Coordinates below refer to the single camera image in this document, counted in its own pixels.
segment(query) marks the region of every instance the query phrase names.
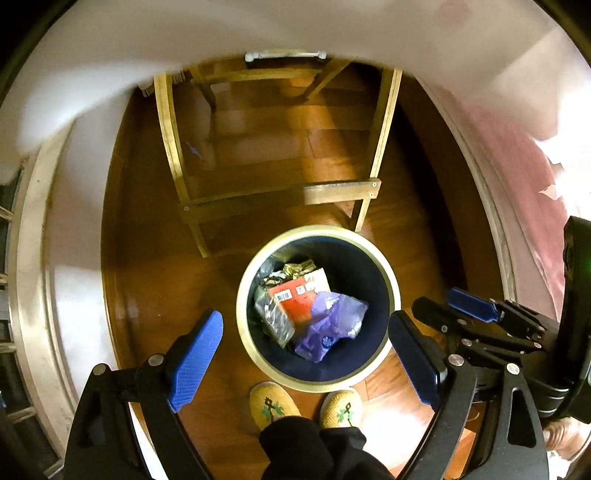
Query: trash can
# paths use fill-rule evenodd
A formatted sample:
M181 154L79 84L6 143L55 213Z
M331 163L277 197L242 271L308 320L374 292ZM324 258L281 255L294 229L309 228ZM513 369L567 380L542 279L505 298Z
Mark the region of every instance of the trash can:
M339 340L315 364L267 336L254 309L254 294L257 273L270 257L278 260L278 270L283 263L311 258L324 268L331 291L368 302L357 338ZM236 321L248 355L271 379L295 390L322 393L350 387L377 368L391 347L388 319L400 308L392 267L374 244L345 228L310 225L276 237L252 259L238 288Z

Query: purple plastic bag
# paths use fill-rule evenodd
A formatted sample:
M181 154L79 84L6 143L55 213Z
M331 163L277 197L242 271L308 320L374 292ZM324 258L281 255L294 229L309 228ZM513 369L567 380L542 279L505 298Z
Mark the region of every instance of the purple plastic bag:
M312 324L306 334L295 340L295 352L320 362L341 338L355 338L368 304L342 293L320 291L312 304Z

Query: black pants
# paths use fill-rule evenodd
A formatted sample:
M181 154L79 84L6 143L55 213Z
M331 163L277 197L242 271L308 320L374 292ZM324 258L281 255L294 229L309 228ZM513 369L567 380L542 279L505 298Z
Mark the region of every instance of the black pants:
M392 480L376 458L362 450L357 427L319 430L304 417L285 417L261 432L271 463L262 480Z

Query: chair leg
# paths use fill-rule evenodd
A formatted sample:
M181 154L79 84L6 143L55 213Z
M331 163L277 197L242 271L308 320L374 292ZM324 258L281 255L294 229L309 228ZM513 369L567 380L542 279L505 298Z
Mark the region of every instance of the chair leg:
M213 93L211 85L209 85L209 82L203 75L201 67L199 65L191 65L189 67L189 71L191 72L191 75L193 75L193 84L197 85L197 87L199 88L199 90L201 90L203 96L209 103L211 109L214 110L216 107L216 96Z
M339 60L334 59L326 64L326 67L322 69L318 75L314 77L310 86L306 89L303 94L305 99L310 98L312 95L316 95L321 91L333 78L335 78L349 63L350 60Z
M384 69L382 82L379 87L378 104L374 113L374 121L369 134L368 161L371 160L369 177L377 178L379 168L382 165L382 158L388 142L390 125L394 117L394 108L400 89L402 70ZM358 200L353 207L351 215L351 229L355 232L361 231L365 216L369 209L371 199Z
M173 84L170 75L162 73L154 77L154 93L158 109L158 121L162 130L162 140L168 158L168 166L173 175L174 186L177 189L181 204L190 201L189 191L185 182L185 165L181 142L178 138L177 117L174 113ZM209 256L209 249L203 238L199 225L191 225L191 232L195 243L205 258Z

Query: wooden chair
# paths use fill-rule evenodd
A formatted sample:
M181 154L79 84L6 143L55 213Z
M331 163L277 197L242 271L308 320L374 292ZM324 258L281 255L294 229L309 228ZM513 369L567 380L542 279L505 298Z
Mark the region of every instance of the wooden chair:
M319 93L351 61L334 59L321 70L304 68L245 69L205 76L198 65L189 67L193 84L202 92L212 109L216 97L211 84L222 82L243 82L262 79L292 79L299 76L315 75L302 98L307 99ZM186 185L186 168L183 160L176 116L174 113L172 81L169 74L154 77L154 90L158 119L162 130L164 148L170 171L180 201L180 216L188 224L201 255L208 257L209 248L201 232L200 224L211 220L243 215L269 205L287 208L298 205L318 205L355 201L350 227L359 232L369 208L369 202L378 196L381 182L378 178L390 124L400 88L402 70L384 69L378 103L372 122L368 147L368 173L362 180L307 183L273 187L265 190L244 190L213 197L191 199Z

